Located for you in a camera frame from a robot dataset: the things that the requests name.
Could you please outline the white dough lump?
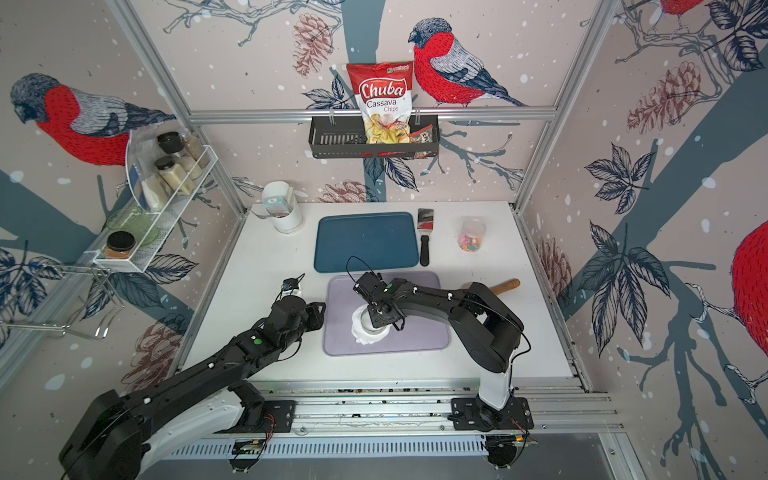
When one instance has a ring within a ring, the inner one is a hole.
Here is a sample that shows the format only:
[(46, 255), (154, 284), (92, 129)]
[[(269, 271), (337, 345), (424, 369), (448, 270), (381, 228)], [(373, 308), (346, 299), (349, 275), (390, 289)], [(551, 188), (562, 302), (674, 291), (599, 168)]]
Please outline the white dough lump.
[(353, 312), (353, 314), (352, 314), (352, 317), (351, 317), (351, 321), (352, 321), (351, 333), (354, 336), (355, 341), (357, 343), (361, 344), (361, 345), (371, 345), (371, 344), (374, 344), (374, 343), (378, 343), (381, 340), (383, 340), (390, 333), (390, 331), (389, 331), (389, 333), (385, 337), (382, 337), (382, 338), (371, 338), (371, 337), (368, 337), (367, 335), (365, 335), (362, 332), (361, 328), (360, 328), (360, 313), (361, 313), (361, 310), (363, 308), (367, 308), (368, 309), (368, 307), (366, 305), (362, 305), (362, 306), (358, 307)]

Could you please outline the lilac silicone mat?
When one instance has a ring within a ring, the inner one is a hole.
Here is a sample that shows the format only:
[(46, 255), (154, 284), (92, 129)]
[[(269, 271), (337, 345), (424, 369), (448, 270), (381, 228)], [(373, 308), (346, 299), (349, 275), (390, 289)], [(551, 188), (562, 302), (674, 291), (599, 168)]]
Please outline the lilac silicone mat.
[(448, 327), (440, 322), (409, 316), (403, 329), (391, 326), (380, 342), (361, 345), (351, 333), (353, 312), (367, 302), (353, 290), (352, 279), (339, 275), (328, 283), (323, 348), (330, 356), (372, 355), (442, 350), (450, 343)]

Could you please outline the wooden rolling pin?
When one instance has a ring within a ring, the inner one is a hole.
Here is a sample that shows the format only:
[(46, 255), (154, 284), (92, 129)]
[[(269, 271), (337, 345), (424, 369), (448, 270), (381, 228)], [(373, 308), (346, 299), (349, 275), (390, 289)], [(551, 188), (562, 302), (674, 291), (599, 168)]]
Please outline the wooden rolling pin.
[(470, 291), (475, 295), (493, 294), (493, 295), (499, 296), (503, 293), (517, 289), (520, 286), (521, 286), (521, 281), (517, 278), (512, 278), (493, 286), (488, 286), (486, 284), (483, 284), (481, 282), (476, 282), (476, 281), (467, 282), (461, 287), (461, 289)]

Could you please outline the metal ring cutter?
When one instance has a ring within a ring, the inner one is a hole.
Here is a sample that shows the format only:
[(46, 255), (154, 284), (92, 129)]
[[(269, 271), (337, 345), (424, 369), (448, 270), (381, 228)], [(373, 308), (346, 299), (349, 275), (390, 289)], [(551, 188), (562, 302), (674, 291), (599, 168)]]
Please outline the metal ring cutter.
[(383, 327), (375, 327), (367, 308), (363, 308), (361, 310), (360, 328), (365, 335), (371, 338), (385, 337), (390, 331), (389, 325), (385, 325)]

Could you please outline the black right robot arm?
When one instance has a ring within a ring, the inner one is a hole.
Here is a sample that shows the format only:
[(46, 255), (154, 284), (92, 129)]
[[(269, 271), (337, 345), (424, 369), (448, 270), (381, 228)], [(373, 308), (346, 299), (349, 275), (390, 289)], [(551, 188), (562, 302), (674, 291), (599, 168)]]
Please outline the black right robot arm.
[(471, 282), (461, 289), (437, 289), (404, 278), (390, 281), (371, 267), (353, 279), (353, 290), (367, 303), (370, 326), (397, 331), (411, 316), (445, 324), (469, 357), (483, 368), (478, 390), (481, 408), (500, 412), (511, 401), (515, 360), (532, 350), (521, 319), (488, 286)]

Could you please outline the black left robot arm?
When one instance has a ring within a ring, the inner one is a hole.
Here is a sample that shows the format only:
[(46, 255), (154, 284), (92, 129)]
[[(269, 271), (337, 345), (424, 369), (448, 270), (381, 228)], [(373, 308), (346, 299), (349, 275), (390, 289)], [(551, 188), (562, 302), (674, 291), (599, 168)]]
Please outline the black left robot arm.
[(291, 426), (292, 401), (268, 402), (251, 383), (304, 333), (324, 325), (326, 305), (289, 295), (209, 358), (144, 389), (95, 398), (59, 454), (68, 479), (135, 479), (155, 462), (218, 432), (272, 436)]

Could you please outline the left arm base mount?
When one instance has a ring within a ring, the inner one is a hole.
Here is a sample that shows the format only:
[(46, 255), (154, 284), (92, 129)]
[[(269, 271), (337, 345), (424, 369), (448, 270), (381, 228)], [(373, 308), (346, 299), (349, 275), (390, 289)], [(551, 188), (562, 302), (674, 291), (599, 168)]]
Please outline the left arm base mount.
[(297, 402), (267, 400), (249, 382), (236, 389), (221, 390), (180, 413), (148, 440), (149, 451), (141, 460), (140, 473), (172, 453), (210, 435), (288, 433), (292, 429)]

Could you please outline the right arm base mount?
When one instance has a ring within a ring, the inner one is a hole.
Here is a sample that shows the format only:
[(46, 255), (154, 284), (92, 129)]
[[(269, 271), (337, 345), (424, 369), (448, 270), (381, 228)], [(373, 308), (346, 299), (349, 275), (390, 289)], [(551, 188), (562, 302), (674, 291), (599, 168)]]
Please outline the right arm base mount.
[(479, 397), (453, 398), (447, 419), (456, 431), (481, 433), (487, 460), (497, 468), (510, 468), (517, 461), (534, 428), (528, 401), (514, 395), (500, 410)]

